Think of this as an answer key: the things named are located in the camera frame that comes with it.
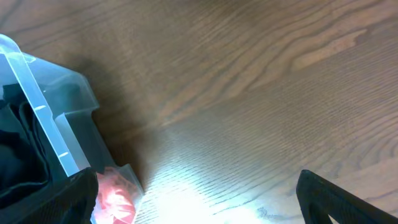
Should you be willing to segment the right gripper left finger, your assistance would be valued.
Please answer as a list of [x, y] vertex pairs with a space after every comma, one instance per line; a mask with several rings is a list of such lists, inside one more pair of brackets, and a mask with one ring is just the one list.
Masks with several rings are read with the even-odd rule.
[[1, 209], [1, 223], [90, 223], [98, 188], [96, 172], [83, 169]]

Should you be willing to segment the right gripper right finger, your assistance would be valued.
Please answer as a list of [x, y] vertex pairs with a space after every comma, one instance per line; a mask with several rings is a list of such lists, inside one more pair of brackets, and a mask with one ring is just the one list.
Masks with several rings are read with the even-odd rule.
[[365, 202], [310, 170], [302, 170], [296, 195], [306, 224], [397, 223], [397, 217]]

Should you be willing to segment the pink cloth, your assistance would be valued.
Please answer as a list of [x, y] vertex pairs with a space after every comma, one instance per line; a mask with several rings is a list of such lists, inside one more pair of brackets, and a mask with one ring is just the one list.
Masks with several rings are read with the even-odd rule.
[[99, 224], [133, 224], [136, 206], [133, 198], [137, 187], [123, 177], [120, 171], [106, 167], [103, 174], [97, 173], [98, 194], [94, 218]]

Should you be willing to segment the black garment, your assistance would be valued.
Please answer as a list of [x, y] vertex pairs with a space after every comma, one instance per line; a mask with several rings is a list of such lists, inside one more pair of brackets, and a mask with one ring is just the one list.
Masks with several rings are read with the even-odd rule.
[[22, 88], [4, 85], [1, 100], [1, 208], [6, 208], [52, 181], [40, 123]]

